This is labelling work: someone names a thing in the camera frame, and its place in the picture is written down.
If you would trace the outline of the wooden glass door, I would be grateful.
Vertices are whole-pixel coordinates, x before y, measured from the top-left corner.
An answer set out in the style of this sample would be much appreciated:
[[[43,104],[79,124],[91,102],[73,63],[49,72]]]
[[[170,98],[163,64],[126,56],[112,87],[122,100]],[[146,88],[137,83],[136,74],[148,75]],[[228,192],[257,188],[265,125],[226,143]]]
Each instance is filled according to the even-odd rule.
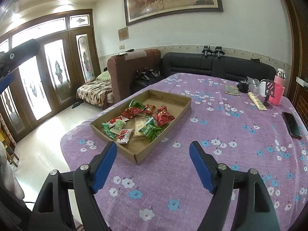
[[[1,51],[37,39],[39,53],[14,71],[1,113],[16,141],[76,102],[77,89],[101,68],[91,9],[43,16],[1,32]]]

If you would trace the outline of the patterned blanket daybed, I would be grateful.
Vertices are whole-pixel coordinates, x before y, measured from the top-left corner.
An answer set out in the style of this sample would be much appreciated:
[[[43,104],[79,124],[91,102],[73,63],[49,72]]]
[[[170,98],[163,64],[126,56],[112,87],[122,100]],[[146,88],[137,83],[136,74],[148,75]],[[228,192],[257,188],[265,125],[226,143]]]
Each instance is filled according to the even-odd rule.
[[[88,82],[77,89],[76,99],[101,108],[114,103],[111,75],[109,71],[102,72],[93,81]]]

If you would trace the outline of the small green candy packet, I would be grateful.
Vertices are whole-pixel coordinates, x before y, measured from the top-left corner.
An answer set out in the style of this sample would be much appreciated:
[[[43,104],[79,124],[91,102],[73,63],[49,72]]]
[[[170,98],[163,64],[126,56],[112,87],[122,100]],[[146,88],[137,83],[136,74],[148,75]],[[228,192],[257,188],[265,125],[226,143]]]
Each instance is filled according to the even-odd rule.
[[[112,139],[113,141],[116,140],[116,134],[111,131],[111,128],[109,127],[109,124],[108,123],[102,123],[102,126],[103,126],[103,129],[104,129],[106,135],[110,139]]]

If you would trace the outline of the cream long tube packet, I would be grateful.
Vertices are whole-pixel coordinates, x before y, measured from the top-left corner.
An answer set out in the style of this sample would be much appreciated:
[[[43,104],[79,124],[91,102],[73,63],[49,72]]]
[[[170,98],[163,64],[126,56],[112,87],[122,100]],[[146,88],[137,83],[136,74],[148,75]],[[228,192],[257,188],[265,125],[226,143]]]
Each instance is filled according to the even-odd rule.
[[[252,100],[253,104],[257,107],[258,110],[267,110],[265,105],[261,102],[261,100],[254,93],[249,92],[248,96]]]

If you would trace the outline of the white green snack packet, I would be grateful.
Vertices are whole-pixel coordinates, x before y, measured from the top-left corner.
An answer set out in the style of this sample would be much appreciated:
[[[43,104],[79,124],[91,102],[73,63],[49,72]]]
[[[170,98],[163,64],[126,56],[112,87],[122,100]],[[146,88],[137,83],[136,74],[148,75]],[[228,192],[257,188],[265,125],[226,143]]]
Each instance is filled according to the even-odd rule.
[[[123,129],[123,126],[126,124],[125,121],[121,120],[121,119],[117,119],[115,121],[115,125],[113,128],[111,128],[111,131],[113,133],[115,133],[116,135],[119,135]]]

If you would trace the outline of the brown cardboard tray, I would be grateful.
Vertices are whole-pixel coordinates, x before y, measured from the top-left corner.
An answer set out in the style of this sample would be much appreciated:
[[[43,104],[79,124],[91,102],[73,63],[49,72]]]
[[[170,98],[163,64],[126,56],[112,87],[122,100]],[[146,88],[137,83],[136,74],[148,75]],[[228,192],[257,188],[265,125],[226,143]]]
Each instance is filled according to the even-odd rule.
[[[147,116],[145,113],[137,114],[133,119],[129,119],[129,121],[127,121],[123,126],[123,129],[132,129],[133,131],[127,144],[117,144],[118,153],[123,155],[132,163],[140,164],[188,112],[192,100],[190,97],[181,94],[173,94],[151,89],[136,94],[131,99],[123,101],[121,104],[90,123],[93,132],[101,140],[105,142],[112,140],[112,138],[107,135],[102,124],[120,116],[125,109],[129,108],[129,104],[132,100],[141,102],[143,105],[155,106],[153,114],[156,114],[159,108],[166,106],[168,112],[175,117],[175,119],[162,126],[163,132],[153,141],[149,141],[148,138],[139,131],[139,129],[144,126],[146,120],[150,118],[150,116]]]

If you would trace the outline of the black small container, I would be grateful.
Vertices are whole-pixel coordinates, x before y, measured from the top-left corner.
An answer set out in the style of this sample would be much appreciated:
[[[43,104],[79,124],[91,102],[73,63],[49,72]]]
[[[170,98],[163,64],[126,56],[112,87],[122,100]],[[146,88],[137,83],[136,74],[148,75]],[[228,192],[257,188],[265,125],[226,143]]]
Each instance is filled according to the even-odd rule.
[[[236,86],[241,93],[249,92],[249,83],[246,80],[239,81]]]

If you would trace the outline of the clear plastic cup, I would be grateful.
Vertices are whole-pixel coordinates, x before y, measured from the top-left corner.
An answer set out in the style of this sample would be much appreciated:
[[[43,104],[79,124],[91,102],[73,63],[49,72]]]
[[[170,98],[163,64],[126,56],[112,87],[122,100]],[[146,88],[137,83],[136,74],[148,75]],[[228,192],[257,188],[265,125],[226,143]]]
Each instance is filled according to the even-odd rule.
[[[249,92],[259,95],[260,93],[260,81],[255,78],[247,77],[246,78],[247,84],[249,86]]]

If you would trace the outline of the red foil snack upper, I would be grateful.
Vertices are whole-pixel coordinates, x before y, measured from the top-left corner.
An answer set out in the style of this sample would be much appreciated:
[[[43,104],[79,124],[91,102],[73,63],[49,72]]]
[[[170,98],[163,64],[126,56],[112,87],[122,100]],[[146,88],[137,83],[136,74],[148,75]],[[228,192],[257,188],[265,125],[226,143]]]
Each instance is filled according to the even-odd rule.
[[[128,118],[128,119],[132,119],[134,118],[137,114],[142,113],[144,110],[143,109],[139,109],[137,107],[129,107],[127,109],[125,109],[121,115]]]

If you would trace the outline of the red foil snack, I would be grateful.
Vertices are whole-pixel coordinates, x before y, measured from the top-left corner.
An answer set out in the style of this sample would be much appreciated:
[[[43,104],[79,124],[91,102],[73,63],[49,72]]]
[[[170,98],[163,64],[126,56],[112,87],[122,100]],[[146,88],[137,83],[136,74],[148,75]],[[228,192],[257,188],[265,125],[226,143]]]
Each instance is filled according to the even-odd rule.
[[[142,113],[144,110],[143,109],[139,109],[137,107],[129,107],[127,109],[125,109],[121,115],[128,118],[128,119],[132,119],[134,118],[137,114]]]
[[[175,117],[168,112],[166,105],[158,108],[157,113],[154,115],[154,120],[157,122],[158,127],[161,127],[174,119]]]

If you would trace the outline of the yellow cake bar packet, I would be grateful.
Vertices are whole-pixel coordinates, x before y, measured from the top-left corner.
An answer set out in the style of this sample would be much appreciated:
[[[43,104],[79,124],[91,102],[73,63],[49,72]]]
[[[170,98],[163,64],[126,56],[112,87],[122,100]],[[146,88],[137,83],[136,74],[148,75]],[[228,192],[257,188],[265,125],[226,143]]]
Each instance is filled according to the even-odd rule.
[[[139,116],[135,118],[134,137],[142,137],[143,133],[139,130],[143,128],[148,119],[145,116]]]

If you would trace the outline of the white kettle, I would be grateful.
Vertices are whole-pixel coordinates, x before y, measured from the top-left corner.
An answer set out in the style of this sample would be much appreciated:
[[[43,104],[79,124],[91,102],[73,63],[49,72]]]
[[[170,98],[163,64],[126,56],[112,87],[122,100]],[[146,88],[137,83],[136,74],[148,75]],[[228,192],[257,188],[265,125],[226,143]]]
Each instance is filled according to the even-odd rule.
[[[260,85],[259,85],[259,94],[260,96],[262,97],[265,97],[266,96],[266,80],[263,79],[260,81]]]

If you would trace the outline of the red foil snack lower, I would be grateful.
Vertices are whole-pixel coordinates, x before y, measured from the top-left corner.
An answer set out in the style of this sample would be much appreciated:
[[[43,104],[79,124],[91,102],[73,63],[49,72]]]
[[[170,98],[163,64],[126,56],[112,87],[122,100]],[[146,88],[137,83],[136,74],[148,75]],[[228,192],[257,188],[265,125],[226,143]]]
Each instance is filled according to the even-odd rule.
[[[168,112],[166,105],[158,108],[157,113],[154,115],[154,120],[157,122],[158,127],[161,127],[174,119],[175,117]]]

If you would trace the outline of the pink sleeved water bottle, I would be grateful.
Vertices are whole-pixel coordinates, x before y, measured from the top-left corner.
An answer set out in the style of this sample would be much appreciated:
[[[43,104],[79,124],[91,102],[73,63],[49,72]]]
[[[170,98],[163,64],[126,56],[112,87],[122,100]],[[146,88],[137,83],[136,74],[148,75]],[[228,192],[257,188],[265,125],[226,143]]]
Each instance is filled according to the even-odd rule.
[[[278,68],[277,73],[274,77],[275,90],[274,96],[269,98],[269,102],[274,106],[279,106],[285,91],[285,71]]]

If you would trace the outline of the black leather sofa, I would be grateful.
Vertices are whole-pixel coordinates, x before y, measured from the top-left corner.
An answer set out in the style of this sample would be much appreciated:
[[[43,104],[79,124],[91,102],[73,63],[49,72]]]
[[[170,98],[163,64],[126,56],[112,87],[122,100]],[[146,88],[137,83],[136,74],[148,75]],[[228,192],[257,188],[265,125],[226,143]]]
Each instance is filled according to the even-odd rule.
[[[159,62],[161,76],[166,78],[176,73],[200,74],[231,81],[244,80],[246,77],[274,80],[276,70],[273,66],[254,60],[236,57],[193,53],[166,53]]]

